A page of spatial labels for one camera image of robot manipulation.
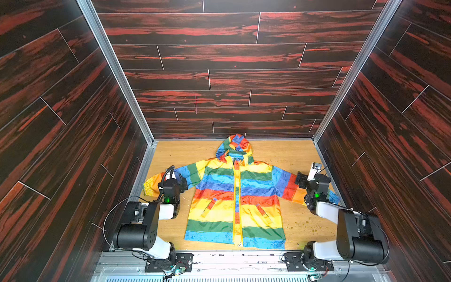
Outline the rainbow striped kids jacket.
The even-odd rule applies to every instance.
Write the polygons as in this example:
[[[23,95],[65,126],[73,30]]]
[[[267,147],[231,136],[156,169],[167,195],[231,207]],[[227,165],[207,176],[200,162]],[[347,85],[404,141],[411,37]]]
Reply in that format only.
[[[160,222],[159,236],[179,250],[301,249],[335,239],[334,223],[306,207],[294,182],[319,154],[311,141],[162,141],[144,184],[146,200],[170,166],[188,183],[175,219]]]

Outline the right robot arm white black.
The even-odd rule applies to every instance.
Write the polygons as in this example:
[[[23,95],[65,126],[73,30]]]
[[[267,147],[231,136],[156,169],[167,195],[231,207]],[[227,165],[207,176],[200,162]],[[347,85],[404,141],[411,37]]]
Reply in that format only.
[[[320,173],[298,173],[295,184],[305,189],[308,210],[337,225],[335,240],[308,242],[301,261],[308,271],[332,271],[333,261],[357,262],[364,266],[385,264],[390,245],[378,216],[345,208],[327,199],[331,179]]]

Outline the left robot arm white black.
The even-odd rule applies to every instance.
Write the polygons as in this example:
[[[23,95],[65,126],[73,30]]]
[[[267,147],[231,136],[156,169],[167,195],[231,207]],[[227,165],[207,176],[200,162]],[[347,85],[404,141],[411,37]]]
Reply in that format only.
[[[175,247],[157,235],[161,220],[175,219],[187,180],[171,166],[157,184],[158,197],[148,203],[128,202],[113,234],[115,249],[142,252],[150,261],[175,264]]]

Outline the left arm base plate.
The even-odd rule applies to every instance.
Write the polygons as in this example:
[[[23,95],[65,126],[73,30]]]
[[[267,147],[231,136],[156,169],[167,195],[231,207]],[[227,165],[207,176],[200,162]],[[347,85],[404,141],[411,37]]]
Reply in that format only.
[[[193,266],[192,253],[172,253],[167,259],[148,258],[144,271],[146,273],[173,274],[175,276],[189,273]]]

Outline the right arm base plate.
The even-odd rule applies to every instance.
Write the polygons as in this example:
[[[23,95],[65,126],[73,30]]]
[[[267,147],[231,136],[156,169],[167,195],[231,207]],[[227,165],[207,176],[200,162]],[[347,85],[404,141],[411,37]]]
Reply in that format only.
[[[292,251],[282,255],[282,262],[285,263],[289,272],[309,271],[309,272],[327,272],[334,271],[332,262],[320,260],[315,257],[310,258],[303,252]]]

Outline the aluminium front rail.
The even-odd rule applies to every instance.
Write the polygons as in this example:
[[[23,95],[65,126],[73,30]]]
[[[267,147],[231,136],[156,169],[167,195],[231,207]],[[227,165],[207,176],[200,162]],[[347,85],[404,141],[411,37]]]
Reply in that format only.
[[[93,282],[392,282],[382,266],[333,261],[307,270],[300,251],[179,251],[173,266],[127,252],[102,253]]]

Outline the aluminium corner post right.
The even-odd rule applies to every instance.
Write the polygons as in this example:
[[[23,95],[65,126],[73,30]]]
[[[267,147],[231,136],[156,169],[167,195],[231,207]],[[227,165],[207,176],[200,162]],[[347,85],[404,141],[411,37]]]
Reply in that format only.
[[[339,87],[338,92],[337,92],[334,100],[332,101],[329,110],[327,111],[326,115],[324,116],[322,124],[320,125],[320,127],[318,128],[317,132],[315,133],[315,135],[313,137],[313,142],[316,146],[318,145],[318,143],[321,139],[321,136],[323,135],[327,126],[329,125],[332,118],[334,117],[340,104],[343,102],[344,98],[346,97],[346,94],[351,89],[354,81],[356,80],[361,69],[365,65],[365,62],[368,60],[369,56],[371,55],[371,52],[376,47],[378,41],[380,40],[380,38],[381,38],[382,34],[384,33],[388,24],[391,22],[393,16],[395,15],[395,13],[398,10],[401,3],[402,3],[402,0],[389,0],[385,4],[384,8],[382,9],[380,15],[378,16],[378,19],[376,20],[373,28],[371,29],[367,39],[365,40],[365,42],[361,48],[361,51],[357,55],[356,60],[352,64],[342,85]]]

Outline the aluminium corner post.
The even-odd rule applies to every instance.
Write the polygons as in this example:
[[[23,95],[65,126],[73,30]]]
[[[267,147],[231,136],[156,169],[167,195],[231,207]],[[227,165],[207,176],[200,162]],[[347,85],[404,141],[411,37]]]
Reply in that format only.
[[[119,88],[122,91],[122,94],[129,105],[129,108],[135,117],[142,134],[148,143],[148,145],[152,145],[155,142],[155,138],[149,128],[148,123],[145,120],[144,114],[138,104],[138,101],[132,91],[130,83],[127,80],[126,75],[121,67],[121,64],[115,54],[112,44],[109,41],[109,38],[106,34],[106,31],[101,23],[101,20],[96,12],[96,9],[89,0],[76,0],[78,6],[81,9],[81,12],[88,23],[88,26],[95,37],[96,42],[99,45],[99,48],[104,55],[106,62],[108,63],[113,76],[116,79],[116,82],[119,85]]]
[[[332,101],[329,110],[327,111],[326,115],[324,116],[322,124],[320,125],[320,127],[318,128],[317,132],[315,133],[315,135],[313,137],[313,142],[316,146],[318,145],[318,143],[321,139],[321,136],[323,135],[327,126],[329,125],[332,118],[334,117],[340,104],[343,102],[344,98],[346,97],[346,94],[351,89],[354,81],[356,80],[361,69],[365,65],[365,62],[368,60],[369,56],[371,55],[371,52],[376,47],[378,41],[380,40],[380,38],[381,38],[382,34],[384,33],[388,24],[391,22],[393,16],[395,15],[395,13],[398,10],[401,3],[402,3],[402,0],[389,0],[385,4],[384,8],[382,9],[380,15],[378,16],[378,19],[376,20],[373,28],[371,29],[367,39],[365,40],[365,42],[361,48],[361,51],[357,55],[356,60],[352,64],[342,85],[339,87],[338,92],[337,92],[334,100]]]

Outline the aluminium corner post left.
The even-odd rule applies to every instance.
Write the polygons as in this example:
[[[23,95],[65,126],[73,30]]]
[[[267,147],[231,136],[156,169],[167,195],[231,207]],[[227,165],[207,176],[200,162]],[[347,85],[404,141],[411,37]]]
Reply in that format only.
[[[122,91],[122,94],[129,105],[129,108],[135,117],[142,134],[148,143],[148,145],[152,145],[155,142],[155,138],[149,128],[148,123],[145,120],[144,114],[138,104],[138,101],[132,91],[130,83],[127,80],[126,75],[121,67],[121,64],[115,54],[112,44],[109,41],[109,38],[106,34],[106,31],[101,23],[101,20],[96,12],[96,9],[89,0],[76,0],[78,6],[81,9],[81,12],[88,23],[88,26],[95,37],[96,42],[99,45],[99,48],[104,55],[106,62],[108,63],[113,76],[116,79],[116,82],[119,85],[119,88]]]

